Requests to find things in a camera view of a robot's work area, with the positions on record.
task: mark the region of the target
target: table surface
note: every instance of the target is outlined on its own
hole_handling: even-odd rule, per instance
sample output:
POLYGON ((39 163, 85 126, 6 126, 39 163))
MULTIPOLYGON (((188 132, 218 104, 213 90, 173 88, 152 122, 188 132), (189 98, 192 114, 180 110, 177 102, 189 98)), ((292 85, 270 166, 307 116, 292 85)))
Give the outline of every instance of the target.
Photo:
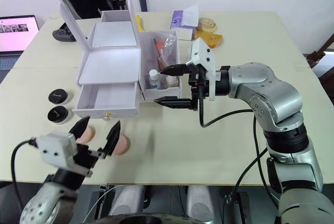
MULTIPOLYGON (((172 13, 140 15, 146 30, 165 30, 169 28, 172 13)), ((223 43, 213 49, 217 68, 262 62, 269 65, 279 79, 289 82, 301 93, 305 125, 313 140, 324 182, 333 183, 333 106, 276 13, 217 12, 201 16, 212 18, 218 25, 216 33, 224 35, 223 43)), ((80 21, 85 34, 95 21, 80 21)), ((19 142, 53 130, 67 132, 79 120, 74 115, 67 123, 54 125, 46 118, 53 106, 47 96, 53 89, 63 88, 73 94, 66 105, 69 109, 74 108, 79 96, 76 78, 81 49, 78 43, 58 42, 51 35, 62 23, 60 16, 48 20, 0 84, 0 180, 11 180, 10 155, 19 142)), ((190 44, 180 41, 183 62, 190 44)), ((187 78, 183 79, 183 88, 184 97, 189 98, 187 78)), ((243 101, 217 97, 215 101, 205 101, 205 121, 247 107, 243 101)), ((252 113, 233 115, 201 128, 197 112, 173 110, 154 103, 142 103, 139 110, 140 117, 121 119, 121 133, 131 142, 128 152, 99 160, 93 176, 86 178, 84 183, 235 184, 255 158, 252 113)), ((89 142, 91 149, 104 146, 116 122, 117 119, 110 122, 90 120, 89 125, 96 130, 94 139, 89 142)), ((259 126, 257 134, 262 150, 266 141, 259 126)), ((265 176, 266 158, 266 155, 262 158, 265 176)), ((43 182, 55 171, 42 161, 33 147, 23 146, 18 151, 18 181, 43 182)), ((256 166, 242 184, 261 184, 256 166)))

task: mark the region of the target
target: tissue box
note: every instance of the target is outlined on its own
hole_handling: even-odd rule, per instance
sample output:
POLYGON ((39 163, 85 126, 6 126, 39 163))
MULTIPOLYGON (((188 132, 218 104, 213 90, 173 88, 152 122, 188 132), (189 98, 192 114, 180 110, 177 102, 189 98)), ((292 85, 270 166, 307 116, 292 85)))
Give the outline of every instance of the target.
POLYGON ((195 35, 196 27, 183 26, 183 11, 174 11, 171 23, 171 30, 176 32, 176 36, 179 40, 192 40, 195 35))

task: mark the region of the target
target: yellow item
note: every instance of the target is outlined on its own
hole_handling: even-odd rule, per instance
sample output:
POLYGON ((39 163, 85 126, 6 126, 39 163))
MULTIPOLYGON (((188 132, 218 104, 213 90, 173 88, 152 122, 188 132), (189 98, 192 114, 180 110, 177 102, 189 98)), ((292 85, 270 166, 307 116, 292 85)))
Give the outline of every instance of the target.
POLYGON ((215 34, 212 32, 196 31, 195 40, 197 40, 198 38, 202 38, 210 48, 215 48, 224 39, 223 35, 220 34, 215 34))
POLYGON ((142 19, 139 15, 136 15, 136 21, 137 21, 138 31, 139 32, 144 32, 144 28, 143 28, 143 25, 142 25, 142 19))
POLYGON ((198 20, 198 31, 214 32, 217 29, 216 23, 210 18, 200 18, 198 20))

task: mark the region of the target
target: white bottle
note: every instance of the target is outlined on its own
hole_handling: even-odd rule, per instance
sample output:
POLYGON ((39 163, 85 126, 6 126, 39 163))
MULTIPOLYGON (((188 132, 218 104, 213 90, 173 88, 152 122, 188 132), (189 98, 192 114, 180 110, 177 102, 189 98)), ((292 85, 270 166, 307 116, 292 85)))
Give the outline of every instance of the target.
POLYGON ((157 70, 152 69, 149 72, 151 88, 162 89, 161 80, 159 79, 159 73, 157 70))
POLYGON ((168 87, 178 87, 178 79, 175 76, 167 76, 166 83, 168 87))

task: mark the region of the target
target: open drawer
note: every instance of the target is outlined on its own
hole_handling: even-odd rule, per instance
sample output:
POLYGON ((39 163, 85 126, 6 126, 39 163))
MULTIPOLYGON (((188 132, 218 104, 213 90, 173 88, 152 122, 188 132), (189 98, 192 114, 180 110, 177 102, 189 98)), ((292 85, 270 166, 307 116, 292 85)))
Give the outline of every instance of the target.
POLYGON ((140 97, 138 82, 82 85, 73 110, 80 117, 136 117, 140 97))

